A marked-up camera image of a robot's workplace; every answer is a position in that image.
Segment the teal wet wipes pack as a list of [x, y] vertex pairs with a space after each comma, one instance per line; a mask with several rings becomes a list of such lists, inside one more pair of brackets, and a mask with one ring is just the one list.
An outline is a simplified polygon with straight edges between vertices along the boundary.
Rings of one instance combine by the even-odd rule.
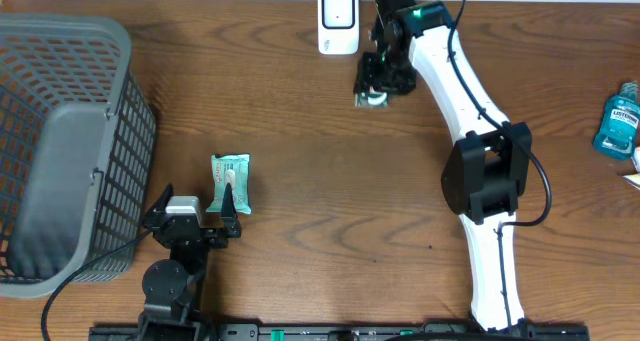
[[227, 185], [231, 186], [235, 209], [238, 213], [250, 215], [252, 208], [249, 202], [249, 168], [250, 155], [226, 155], [211, 157], [211, 167], [214, 181], [214, 198], [207, 213], [219, 213], [222, 209], [223, 198]]

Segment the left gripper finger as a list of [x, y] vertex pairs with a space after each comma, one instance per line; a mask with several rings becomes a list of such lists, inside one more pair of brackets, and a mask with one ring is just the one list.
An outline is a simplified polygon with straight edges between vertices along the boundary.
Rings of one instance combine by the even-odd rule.
[[237, 211], [233, 201], [232, 186], [230, 183], [225, 185], [222, 205], [220, 210], [220, 219], [223, 222], [223, 228], [228, 238], [240, 238], [242, 227], [238, 219]]
[[169, 183], [159, 198], [152, 204], [149, 209], [150, 216], [157, 216], [165, 213], [166, 206], [168, 205], [170, 199], [173, 197], [173, 185]]

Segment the orange snack bag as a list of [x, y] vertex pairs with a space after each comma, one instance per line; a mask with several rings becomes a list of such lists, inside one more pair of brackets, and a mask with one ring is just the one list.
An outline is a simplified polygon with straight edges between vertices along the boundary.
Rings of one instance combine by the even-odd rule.
[[636, 189], [640, 189], [640, 147], [634, 150], [631, 160], [635, 168], [635, 173], [623, 175], [622, 178]]

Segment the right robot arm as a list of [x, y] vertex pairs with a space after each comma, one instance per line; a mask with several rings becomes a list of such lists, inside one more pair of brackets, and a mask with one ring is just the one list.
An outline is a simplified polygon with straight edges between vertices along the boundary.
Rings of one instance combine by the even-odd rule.
[[453, 143], [441, 175], [459, 217], [473, 280], [471, 315], [484, 331], [505, 332], [524, 318], [514, 265], [513, 234], [526, 188], [532, 135], [493, 103], [461, 48], [457, 26], [441, 2], [377, 0], [370, 33], [376, 49], [358, 65], [357, 105], [380, 107], [426, 82]]

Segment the teal mouthwash bottle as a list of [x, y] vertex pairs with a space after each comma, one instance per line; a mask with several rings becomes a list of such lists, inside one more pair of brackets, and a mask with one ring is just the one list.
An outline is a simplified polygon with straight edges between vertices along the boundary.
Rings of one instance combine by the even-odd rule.
[[606, 103], [594, 148], [617, 160], [630, 159], [635, 151], [639, 128], [639, 85], [624, 83]]

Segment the small green box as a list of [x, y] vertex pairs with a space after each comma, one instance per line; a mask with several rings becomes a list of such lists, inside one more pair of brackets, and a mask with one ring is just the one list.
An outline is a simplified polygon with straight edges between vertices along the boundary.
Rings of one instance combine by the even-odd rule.
[[388, 108], [388, 94], [385, 92], [361, 92], [355, 94], [357, 108]]

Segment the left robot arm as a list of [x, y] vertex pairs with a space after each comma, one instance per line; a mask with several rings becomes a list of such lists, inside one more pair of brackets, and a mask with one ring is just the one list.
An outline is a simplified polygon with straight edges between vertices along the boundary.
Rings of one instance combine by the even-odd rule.
[[220, 219], [221, 227], [203, 227], [199, 199], [176, 196], [172, 185], [146, 212], [143, 226], [170, 256], [152, 264], [143, 276], [138, 340], [217, 338], [216, 327], [200, 313], [200, 300], [209, 252], [226, 248], [242, 234], [230, 184], [225, 185]]

